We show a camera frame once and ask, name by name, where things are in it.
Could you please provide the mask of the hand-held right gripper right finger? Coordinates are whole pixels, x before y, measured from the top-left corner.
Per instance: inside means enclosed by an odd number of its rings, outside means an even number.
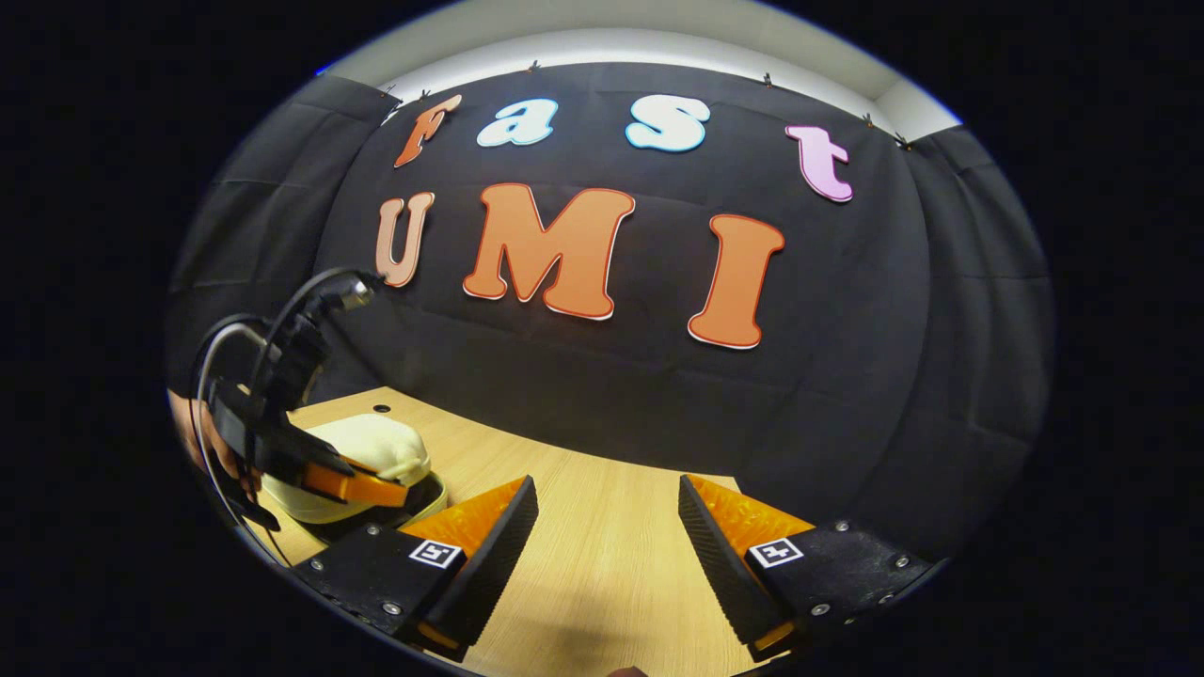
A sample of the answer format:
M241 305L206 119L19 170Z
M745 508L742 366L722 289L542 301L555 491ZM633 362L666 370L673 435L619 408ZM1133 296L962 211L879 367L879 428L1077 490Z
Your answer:
M856 520L811 524L692 473L680 477L678 514L722 616L752 659L850 636L948 565Z

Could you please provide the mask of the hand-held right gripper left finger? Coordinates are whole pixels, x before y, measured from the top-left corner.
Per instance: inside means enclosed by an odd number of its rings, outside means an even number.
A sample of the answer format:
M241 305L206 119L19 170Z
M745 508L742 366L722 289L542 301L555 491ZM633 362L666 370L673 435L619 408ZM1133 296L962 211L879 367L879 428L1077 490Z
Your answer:
M389 638L464 660L498 607L539 514L533 476L409 524L370 524L293 573Z

